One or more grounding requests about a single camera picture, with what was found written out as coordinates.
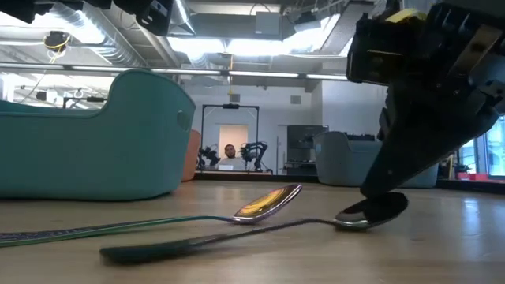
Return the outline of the silver spiral ceiling duct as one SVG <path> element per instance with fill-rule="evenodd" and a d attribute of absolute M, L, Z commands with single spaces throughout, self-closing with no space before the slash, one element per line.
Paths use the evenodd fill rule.
<path fill-rule="evenodd" d="M 100 9 L 84 3 L 81 10 L 54 4 L 50 14 L 63 23 L 65 31 L 82 45 L 117 66 L 149 67 Z"/>

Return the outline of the dark cabinet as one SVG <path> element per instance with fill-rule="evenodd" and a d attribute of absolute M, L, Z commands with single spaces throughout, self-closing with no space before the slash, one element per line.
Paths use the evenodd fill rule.
<path fill-rule="evenodd" d="M 287 175 L 316 176 L 313 138 L 327 131 L 327 125 L 287 126 L 287 157 L 284 163 Z"/>

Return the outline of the rainbow iridescent spoon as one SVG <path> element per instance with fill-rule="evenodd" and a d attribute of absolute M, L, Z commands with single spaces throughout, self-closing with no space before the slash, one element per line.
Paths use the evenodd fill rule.
<path fill-rule="evenodd" d="M 286 185 L 270 191 L 254 201 L 241 207 L 231 216 L 218 215 L 192 215 L 182 217 L 169 217 L 161 219 L 148 219 L 132 222 L 120 222 L 98 226 L 77 227 L 61 230 L 42 230 L 28 232 L 0 233 L 0 248 L 34 245 L 40 243 L 67 241 L 78 238 L 96 237 L 100 235 L 118 234 L 122 231 L 147 226 L 167 225 L 176 222 L 192 222 L 213 220 L 230 222 L 238 225 L 252 225 L 276 214 L 285 207 L 302 190 L 301 184 Z"/>

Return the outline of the grey plastic bin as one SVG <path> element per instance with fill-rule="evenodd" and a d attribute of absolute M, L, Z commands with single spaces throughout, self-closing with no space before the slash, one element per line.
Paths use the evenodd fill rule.
<path fill-rule="evenodd" d="M 320 183 L 360 187 L 382 143 L 378 140 L 351 140 L 339 131 L 313 137 L 316 171 Z"/>

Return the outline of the grey ceiling junction box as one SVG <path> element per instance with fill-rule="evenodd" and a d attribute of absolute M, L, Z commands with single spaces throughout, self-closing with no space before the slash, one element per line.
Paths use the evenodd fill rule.
<path fill-rule="evenodd" d="M 256 12 L 255 33 L 264 36 L 279 36 L 281 32 L 281 16 L 279 13 Z"/>

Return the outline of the large metal ventilation duct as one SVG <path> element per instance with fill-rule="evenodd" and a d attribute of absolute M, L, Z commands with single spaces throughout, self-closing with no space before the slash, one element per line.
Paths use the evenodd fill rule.
<path fill-rule="evenodd" d="M 346 57 L 356 31 L 356 23 L 364 13 L 370 15 L 376 3 L 377 0 L 343 0 L 337 4 L 339 18 L 331 25 L 319 52 L 322 55 Z"/>

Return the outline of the long ceiling tube light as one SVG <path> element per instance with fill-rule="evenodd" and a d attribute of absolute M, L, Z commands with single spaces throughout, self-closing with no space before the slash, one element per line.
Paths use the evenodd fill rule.
<path fill-rule="evenodd" d="M 0 71 L 12 70 L 16 72 L 27 73 L 122 73 L 135 67 L 118 66 L 97 66 L 97 65 L 60 65 L 60 64 L 42 64 L 42 63 L 17 63 L 0 62 Z M 220 70 L 220 69 L 177 69 L 177 68 L 147 68 L 137 67 L 153 73 L 163 73 L 170 75 L 190 75 L 190 76 L 222 76 L 222 77 L 264 77 L 264 78 L 282 78 L 296 80 L 343 80 L 345 75 L 341 74 L 318 74 L 318 73 L 283 73 L 271 71 L 242 71 L 242 70 Z"/>

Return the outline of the orange plastic bin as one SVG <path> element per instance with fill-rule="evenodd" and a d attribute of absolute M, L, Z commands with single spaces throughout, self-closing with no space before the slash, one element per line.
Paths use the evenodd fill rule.
<path fill-rule="evenodd" d="M 185 164 L 183 167 L 182 182 L 191 181 L 195 175 L 197 156 L 200 149 L 201 134 L 192 129 L 190 132 L 187 151 L 185 154 Z"/>

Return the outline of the person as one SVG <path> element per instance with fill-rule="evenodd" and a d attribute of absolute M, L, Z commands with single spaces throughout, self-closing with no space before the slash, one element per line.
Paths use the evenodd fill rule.
<path fill-rule="evenodd" d="M 245 160 L 236 156 L 235 147 L 232 144 L 227 144 L 224 148 L 225 158 L 218 163 L 219 170 L 246 170 Z"/>

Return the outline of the black gantry frame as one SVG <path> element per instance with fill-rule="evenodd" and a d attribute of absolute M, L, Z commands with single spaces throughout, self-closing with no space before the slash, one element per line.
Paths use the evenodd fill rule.
<path fill-rule="evenodd" d="M 225 172 L 253 172 L 261 169 L 256 161 L 260 154 L 259 146 L 259 114 L 258 106 L 243 106 L 237 103 L 204 104 L 200 118 L 200 147 L 210 147 L 216 150 L 218 157 L 224 159 L 224 148 L 232 144 L 236 156 L 245 160 L 246 170 L 221 170 Z M 217 171 L 216 166 L 209 166 L 210 161 L 205 159 L 206 165 L 202 170 Z"/>

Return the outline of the bright window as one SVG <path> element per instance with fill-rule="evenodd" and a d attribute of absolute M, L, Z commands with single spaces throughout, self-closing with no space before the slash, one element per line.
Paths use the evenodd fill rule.
<path fill-rule="evenodd" d="M 485 134 L 463 144 L 458 150 L 458 161 L 469 174 L 505 177 L 505 115 Z"/>

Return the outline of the large black spoon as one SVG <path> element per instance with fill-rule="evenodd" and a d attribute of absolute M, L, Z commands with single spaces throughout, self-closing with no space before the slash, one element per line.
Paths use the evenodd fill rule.
<path fill-rule="evenodd" d="M 343 209 L 332 220 L 317 218 L 298 219 L 234 234 L 213 234 L 155 244 L 101 248 L 99 254 L 110 263 L 130 265 L 183 257 L 197 252 L 206 246 L 224 241 L 270 233 L 276 230 L 311 223 L 329 225 L 341 231 L 365 231 L 398 218 L 407 209 L 409 203 L 405 194 L 401 192 L 387 192 L 380 196 L 361 200 Z"/>

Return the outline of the teal plastic bin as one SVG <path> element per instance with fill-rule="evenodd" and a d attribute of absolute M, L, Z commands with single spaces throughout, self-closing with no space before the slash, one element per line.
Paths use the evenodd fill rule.
<path fill-rule="evenodd" d="M 0 199 L 144 200 L 181 183 L 196 105 L 173 80 L 117 75 L 99 109 L 0 100 Z"/>

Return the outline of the black overhead rail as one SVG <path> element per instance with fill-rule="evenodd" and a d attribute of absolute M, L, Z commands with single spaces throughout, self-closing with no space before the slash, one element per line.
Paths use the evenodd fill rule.
<path fill-rule="evenodd" d="M 73 102 L 73 105 L 70 107 L 77 105 L 80 101 L 85 101 L 87 103 L 105 103 L 107 101 L 107 98 L 102 98 L 102 97 L 97 97 L 97 96 L 88 96 L 88 97 L 64 97 L 63 98 L 63 109 L 67 109 L 67 105 L 69 104 L 69 101 Z"/>

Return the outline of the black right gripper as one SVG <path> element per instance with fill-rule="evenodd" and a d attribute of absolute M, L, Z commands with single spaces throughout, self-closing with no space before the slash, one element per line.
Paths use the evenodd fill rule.
<path fill-rule="evenodd" d="M 360 17 L 348 80 L 414 79 L 452 91 L 390 85 L 376 135 L 383 143 L 361 186 L 364 196 L 399 187 L 493 127 L 496 105 L 505 104 L 505 78 L 490 74 L 497 58 L 505 68 L 505 0 L 438 0 L 426 12 L 387 0 L 382 13 Z M 461 90 L 473 84 L 482 88 Z"/>

